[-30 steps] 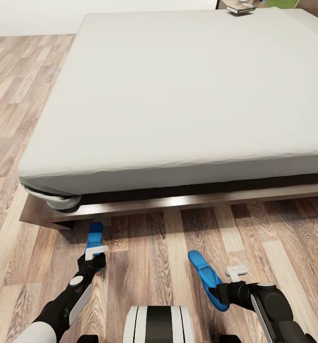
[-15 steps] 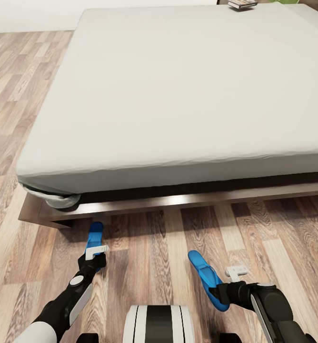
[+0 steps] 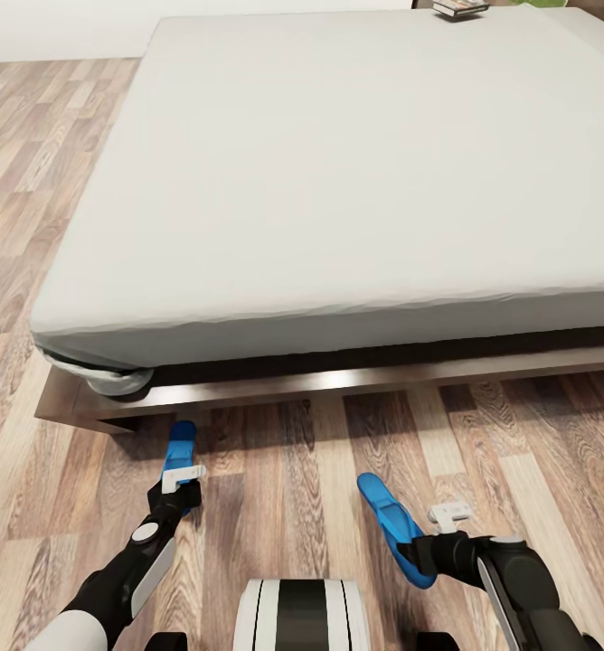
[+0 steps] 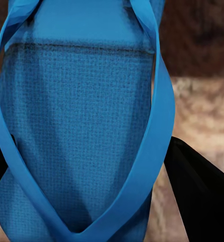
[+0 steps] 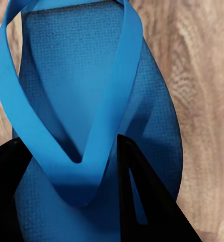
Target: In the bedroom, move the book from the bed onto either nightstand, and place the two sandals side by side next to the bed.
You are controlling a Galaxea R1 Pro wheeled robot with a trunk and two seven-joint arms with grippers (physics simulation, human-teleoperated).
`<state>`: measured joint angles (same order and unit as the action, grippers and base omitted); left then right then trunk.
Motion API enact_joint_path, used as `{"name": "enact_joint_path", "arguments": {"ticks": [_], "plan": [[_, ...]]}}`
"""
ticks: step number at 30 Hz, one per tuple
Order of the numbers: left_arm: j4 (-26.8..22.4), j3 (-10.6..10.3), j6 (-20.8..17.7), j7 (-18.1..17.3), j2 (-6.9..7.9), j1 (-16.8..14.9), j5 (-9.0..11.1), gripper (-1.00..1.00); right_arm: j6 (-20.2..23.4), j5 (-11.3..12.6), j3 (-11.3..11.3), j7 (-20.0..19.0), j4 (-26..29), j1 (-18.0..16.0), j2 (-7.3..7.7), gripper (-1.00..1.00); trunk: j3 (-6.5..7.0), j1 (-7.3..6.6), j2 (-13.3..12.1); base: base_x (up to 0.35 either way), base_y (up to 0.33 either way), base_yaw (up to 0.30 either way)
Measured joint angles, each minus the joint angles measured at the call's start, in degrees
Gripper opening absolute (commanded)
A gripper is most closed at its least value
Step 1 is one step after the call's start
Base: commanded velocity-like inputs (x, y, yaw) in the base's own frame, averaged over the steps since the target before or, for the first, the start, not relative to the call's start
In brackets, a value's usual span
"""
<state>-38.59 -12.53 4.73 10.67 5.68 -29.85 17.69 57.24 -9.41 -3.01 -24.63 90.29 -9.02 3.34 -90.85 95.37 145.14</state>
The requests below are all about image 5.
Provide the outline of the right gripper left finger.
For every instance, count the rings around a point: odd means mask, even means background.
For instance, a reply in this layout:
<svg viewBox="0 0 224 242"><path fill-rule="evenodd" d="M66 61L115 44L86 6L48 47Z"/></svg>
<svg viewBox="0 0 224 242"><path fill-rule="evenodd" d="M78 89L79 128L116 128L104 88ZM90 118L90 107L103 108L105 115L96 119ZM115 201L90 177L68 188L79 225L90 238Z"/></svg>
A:
<svg viewBox="0 0 224 242"><path fill-rule="evenodd" d="M20 137L0 146L0 222L32 157Z"/></svg>

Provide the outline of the sandal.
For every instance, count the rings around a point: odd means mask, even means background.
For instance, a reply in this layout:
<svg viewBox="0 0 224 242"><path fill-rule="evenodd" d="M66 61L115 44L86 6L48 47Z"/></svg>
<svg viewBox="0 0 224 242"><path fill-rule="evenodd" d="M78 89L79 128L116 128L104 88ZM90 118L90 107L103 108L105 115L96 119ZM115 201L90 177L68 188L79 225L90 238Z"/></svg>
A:
<svg viewBox="0 0 224 242"><path fill-rule="evenodd" d="M19 76L6 27L21 12ZM183 146L166 82L129 0L10 0L0 101L33 155L15 193L24 242L121 242L117 135L177 200ZM129 168L136 219L148 221Z"/></svg>

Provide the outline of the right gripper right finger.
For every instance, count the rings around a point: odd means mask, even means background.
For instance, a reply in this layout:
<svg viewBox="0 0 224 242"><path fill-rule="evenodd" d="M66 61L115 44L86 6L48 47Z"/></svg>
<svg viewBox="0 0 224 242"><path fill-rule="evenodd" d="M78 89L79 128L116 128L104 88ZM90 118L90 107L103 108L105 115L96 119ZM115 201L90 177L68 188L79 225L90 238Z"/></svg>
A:
<svg viewBox="0 0 224 242"><path fill-rule="evenodd" d="M121 242L202 242L133 139L117 135ZM148 225L137 222L132 172Z"/></svg>

